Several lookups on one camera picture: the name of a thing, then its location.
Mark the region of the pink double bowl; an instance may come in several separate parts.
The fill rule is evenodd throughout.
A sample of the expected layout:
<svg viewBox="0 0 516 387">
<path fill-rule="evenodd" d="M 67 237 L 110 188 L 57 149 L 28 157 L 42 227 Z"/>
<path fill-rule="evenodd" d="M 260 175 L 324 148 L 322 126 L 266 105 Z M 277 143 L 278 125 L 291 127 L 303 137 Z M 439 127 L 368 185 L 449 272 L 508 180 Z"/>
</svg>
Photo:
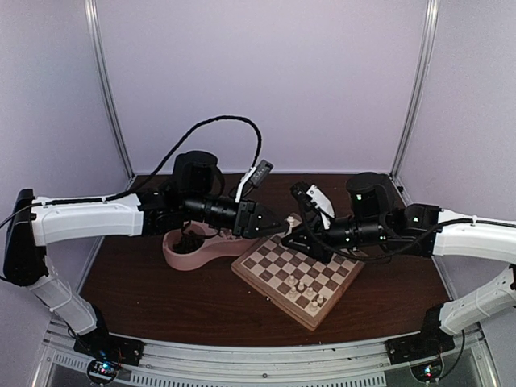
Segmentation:
<svg viewBox="0 0 516 387">
<path fill-rule="evenodd" d="M 179 255 L 172 252 L 172 244 L 177 242 L 182 235 L 188 234 L 195 234 L 204 239 L 204 244 L 201 248 L 187 255 Z M 242 256 L 252 246 L 256 245 L 259 240 L 234 236 L 228 229 L 222 229 L 216 235 L 214 229 L 210 229 L 207 224 L 192 222 L 184 232 L 174 230 L 165 234 L 162 240 L 162 252 L 170 267 L 179 271 L 191 271 L 221 257 Z"/>
</svg>

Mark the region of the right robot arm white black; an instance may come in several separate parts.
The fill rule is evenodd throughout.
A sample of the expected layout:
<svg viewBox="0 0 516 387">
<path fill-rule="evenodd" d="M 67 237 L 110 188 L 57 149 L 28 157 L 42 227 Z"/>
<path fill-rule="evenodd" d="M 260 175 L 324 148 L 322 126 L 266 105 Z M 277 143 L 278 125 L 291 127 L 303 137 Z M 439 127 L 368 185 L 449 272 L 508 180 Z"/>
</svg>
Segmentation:
<svg viewBox="0 0 516 387">
<path fill-rule="evenodd" d="M 506 263 L 487 284 L 452 302 L 426 312 L 414 350 L 431 355 L 444 339 L 515 304 L 515 224 L 459 214 L 439 206 L 397 206 L 397 192 L 389 176 L 360 173 L 347 181 L 352 214 L 335 216 L 331 201 L 315 185 L 294 184 L 301 224 L 282 244 L 324 264 L 333 257 L 351 257 L 353 250 L 378 246 L 382 253 L 365 263 L 393 256 L 469 256 Z"/>
</svg>

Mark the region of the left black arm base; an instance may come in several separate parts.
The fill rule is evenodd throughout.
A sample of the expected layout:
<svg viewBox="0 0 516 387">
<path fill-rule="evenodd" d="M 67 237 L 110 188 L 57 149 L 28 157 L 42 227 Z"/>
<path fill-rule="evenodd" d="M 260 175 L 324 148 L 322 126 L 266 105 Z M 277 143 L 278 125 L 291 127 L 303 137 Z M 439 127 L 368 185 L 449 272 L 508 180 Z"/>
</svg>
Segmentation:
<svg viewBox="0 0 516 387">
<path fill-rule="evenodd" d="M 75 352 L 90 356 L 86 376 L 96 385 L 107 385 L 121 376 L 127 366 L 138 366 L 144 353 L 144 343 L 136 339 L 111 336 L 107 343 L 88 344 L 75 339 Z"/>
</svg>

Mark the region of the light chess piece tall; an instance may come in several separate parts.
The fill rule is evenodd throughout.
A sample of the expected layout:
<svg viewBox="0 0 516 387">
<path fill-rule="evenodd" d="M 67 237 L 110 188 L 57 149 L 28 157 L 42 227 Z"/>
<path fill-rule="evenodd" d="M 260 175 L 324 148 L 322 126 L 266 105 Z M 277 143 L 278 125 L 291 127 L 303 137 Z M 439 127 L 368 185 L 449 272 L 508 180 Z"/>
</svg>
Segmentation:
<svg viewBox="0 0 516 387">
<path fill-rule="evenodd" d="M 294 216 L 288 216 L 286 221 L 288 223 L 288 230 L 285 232 L 285 235 L 290 234 L 293 229 L 301 223 L 301 221 Z"/>
</svg>

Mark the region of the wooden chess board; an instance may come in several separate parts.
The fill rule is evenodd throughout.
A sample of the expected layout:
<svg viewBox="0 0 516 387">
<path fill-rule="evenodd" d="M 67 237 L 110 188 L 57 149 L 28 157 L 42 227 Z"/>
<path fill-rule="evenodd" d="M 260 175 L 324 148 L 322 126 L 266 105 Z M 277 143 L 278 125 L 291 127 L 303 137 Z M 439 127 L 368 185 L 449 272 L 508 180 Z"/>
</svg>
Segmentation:
<svg viewBox="0 0 516 387">
<path fill-rule="evenodd" d="M 306 329 L 314 331 L 359 275 L 364 263 L 334 256 L 324 264 L 283 247 L 282 237 L 280 233 L 260 239 L 232 263 L 232 272 Z M 293 285 L 287 282 L 290 275 L 295 277 Z M 299 282 L 305 285 L 302 293 L 298 292 Z M 298 294 L 290 298 L 293 287 Z M 314 290 L 311 297 L 306 295 L 309 287 Z M 317 302 L 319 296 L 325 302 L 312 312 L 310 303 Z"/>
</svg>

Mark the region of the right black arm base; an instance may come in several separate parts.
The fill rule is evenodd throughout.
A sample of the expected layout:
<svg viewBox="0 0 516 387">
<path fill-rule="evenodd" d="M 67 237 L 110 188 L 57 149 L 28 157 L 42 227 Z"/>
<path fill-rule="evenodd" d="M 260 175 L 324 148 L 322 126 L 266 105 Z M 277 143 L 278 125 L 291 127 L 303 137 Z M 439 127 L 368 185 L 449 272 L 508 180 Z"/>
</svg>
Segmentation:
<svg viewBox="0 0 516 387">
<path fill-rule="evenodd" d="M 455 348 L 455 340 L 444 333 L 418 333 L 389 339 L 385 346 L 391 365 L 407 363 L 412 377 L 428 385 L 443 376 L 442 355 Z"/>
</svg>

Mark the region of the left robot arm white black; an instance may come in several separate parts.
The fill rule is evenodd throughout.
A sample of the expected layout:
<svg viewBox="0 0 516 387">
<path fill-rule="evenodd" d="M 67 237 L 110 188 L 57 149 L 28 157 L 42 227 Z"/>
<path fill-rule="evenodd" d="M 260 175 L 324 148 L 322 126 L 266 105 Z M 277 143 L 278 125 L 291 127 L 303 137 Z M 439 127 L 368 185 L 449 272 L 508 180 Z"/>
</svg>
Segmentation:
<svg viewBox="0 0 516 387">
<path fill-rule="evenodd" d="M 35 197 L 32 189 L 21 190 L 5 221 L 6 281 L 29 288 L 97 357 L 111 356 L 116 342 L 100 310 L 59 278 L 47 259 L 46 247 L 69 239 L 163 235 L 188 221 L 227 229 L 244 239 L 288 230 L 285 220 L 241 194 L 247 183 L 263 181 L 270 163 L 261 161 L 250 168 L 234 198 L 211 193 L 217 163 L 217 157 L 209 152 L 182 153 L 175 159 L 172 176 L 157 189 L 117 197 L 50 199 Z"/>
</svg>

